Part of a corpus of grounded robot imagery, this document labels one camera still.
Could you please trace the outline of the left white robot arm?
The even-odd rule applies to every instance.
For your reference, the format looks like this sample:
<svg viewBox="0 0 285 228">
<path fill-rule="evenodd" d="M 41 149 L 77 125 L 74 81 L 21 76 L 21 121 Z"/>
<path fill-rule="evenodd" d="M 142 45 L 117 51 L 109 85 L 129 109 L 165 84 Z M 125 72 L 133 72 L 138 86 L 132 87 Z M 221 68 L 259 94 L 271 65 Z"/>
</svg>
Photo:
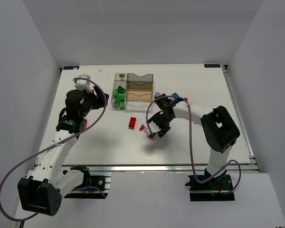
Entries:
<svg viewBox="0 0 285 228">
<path fill-rule="evenodd" d="M 91 110 L 105 108 L 109 95 L 96 86 L 91 90 L 67 92 L 65 107 L 59 114 L 53 148 L 46 151 L 41 163 L 28 178 L 21 178 L 17 188 L 23 210 L 54 216 L 62 199 L 77 188 L 91 184 L 90 171 L 86 166 L 75 165 L 68 171 L 60 169 L 71 148 L 79 138 L 79 132 L 86 129 L 85 119 Z"/>
</svg>

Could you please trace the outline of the green 2x4 lego brick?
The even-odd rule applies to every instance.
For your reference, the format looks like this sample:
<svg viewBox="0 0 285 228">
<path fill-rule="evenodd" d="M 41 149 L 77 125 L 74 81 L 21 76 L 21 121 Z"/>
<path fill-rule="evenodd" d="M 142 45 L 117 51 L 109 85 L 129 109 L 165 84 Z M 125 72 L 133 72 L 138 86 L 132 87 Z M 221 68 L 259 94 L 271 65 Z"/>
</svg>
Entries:
<svg viewBox="0 0 285 228">
<path fill-rule="evenodd" d="M 118 95 L 115 99 L 115 101 L 118 103 L 120 103 L 120 102 L 124 103 L 124 100 L 125 100 L 125 95 Z"/>
</svg>

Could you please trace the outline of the green lego brick carried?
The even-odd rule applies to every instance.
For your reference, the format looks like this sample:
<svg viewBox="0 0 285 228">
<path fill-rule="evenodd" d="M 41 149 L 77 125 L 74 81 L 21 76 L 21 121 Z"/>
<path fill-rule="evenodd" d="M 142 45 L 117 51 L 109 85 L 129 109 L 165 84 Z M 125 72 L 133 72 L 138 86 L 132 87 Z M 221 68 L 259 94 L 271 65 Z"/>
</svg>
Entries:
<svg viewBox="0 0 285 228">
<path fill-rule="evenodd" d="M 118 90 L 119 94 L 124 94 L 125 93 L 125 88 L 120 86 L 120 85 L 118 86 L 117 90 Z"/>
</svg>

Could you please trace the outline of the green 2x2 sloped lego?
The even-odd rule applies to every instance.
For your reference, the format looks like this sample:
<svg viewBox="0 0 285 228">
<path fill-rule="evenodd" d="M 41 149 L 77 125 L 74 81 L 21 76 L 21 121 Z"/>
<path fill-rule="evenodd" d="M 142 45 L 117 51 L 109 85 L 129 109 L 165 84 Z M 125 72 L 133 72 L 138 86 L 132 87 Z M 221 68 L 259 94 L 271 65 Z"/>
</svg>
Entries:
<svg viewBox="0 0 285 228">
<path fill-rule="evenodd" d="M 117 97 L 117 98 L 114 100 L 113 108 L 114 108 L 114 109 L 118 109 L 119 106 L 120 106 L 120 102 L 121 102 L 121 99 L 120 99 L 119 97 Z"/>
</svg>

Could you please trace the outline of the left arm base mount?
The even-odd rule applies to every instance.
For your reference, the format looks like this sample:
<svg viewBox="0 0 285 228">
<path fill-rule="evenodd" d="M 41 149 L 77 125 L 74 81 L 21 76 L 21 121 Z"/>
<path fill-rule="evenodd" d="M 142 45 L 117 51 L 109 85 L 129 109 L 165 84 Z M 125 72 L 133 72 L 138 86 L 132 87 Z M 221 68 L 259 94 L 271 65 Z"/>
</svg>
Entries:
<svg viewBox="0 0 285 228">
<path fill-rule="evenodd" d="M 83 173 L 83 181 L 64 196 L 65 199 L 105 199 L 107 197 L 111 182 L 110 175 L 91 173 L 86 166 L 75 165 L 69 170 L 63 170 L 63 177 L 67 176 L 71 171 Z"/>
</svg>

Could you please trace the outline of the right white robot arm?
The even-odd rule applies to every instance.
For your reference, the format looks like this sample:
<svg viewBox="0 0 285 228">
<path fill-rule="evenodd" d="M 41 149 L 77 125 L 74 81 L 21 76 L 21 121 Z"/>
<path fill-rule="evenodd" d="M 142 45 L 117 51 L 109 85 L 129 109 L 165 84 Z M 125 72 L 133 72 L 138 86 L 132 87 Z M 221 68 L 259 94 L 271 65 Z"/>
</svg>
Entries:
<svg viewBox="0 0 285 228">
<path fill-rule="evenodd" d="M 238 164 L 228 156 L 240 136 L 240 131 L 227 109 L 223 106 L 208 109 L 193 105 L 185 98 L 161 95 L 152 102 L 160 111 L 152 117 L 146 117 L 146 124 L 141 129 L 149 138 L 163 137 L 170 130 L 170 122 L 174 119 L 188 120 L 189 124 L 198 124 L 202 127 L 206 142 L 210 147 L 209 162 L 205 168 L 205 180 L 200 180 L 196 174 L 197 183 L 203 184 L 225 173 L 231 164 Z"/>
</svg>

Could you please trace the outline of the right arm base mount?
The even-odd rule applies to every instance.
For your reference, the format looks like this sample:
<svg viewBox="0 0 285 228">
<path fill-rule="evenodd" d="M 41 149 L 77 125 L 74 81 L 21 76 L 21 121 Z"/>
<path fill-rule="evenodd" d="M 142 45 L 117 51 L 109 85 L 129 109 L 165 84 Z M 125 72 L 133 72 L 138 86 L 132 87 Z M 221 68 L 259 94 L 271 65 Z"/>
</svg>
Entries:
<svg viewBox="0 0 285 228">
<path fill-rule="evenodd" d="M 189 189 L 191 202 L 211 201 L 235 201 L 234 193 L 231 192 L 233 184 L 230 175 L 225 175 L 220 180 L 212 179 L 206 183 L 197 183 L 194 176 L 188 176 L 185 187 Z"/>
</svg>

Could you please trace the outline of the green curved lego brick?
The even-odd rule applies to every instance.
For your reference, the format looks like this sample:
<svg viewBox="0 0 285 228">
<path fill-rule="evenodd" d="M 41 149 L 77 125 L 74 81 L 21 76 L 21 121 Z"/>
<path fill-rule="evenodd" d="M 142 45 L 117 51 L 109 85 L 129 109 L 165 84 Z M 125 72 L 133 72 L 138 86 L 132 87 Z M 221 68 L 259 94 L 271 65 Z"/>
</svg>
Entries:
<svg viewBox="0 0 285 228">
<path fill-rule="evenodd" d="M 114 99 L 116 99 L 119 96 L 119 92 L 117 89 L 114 90 Z"/>
</svg>

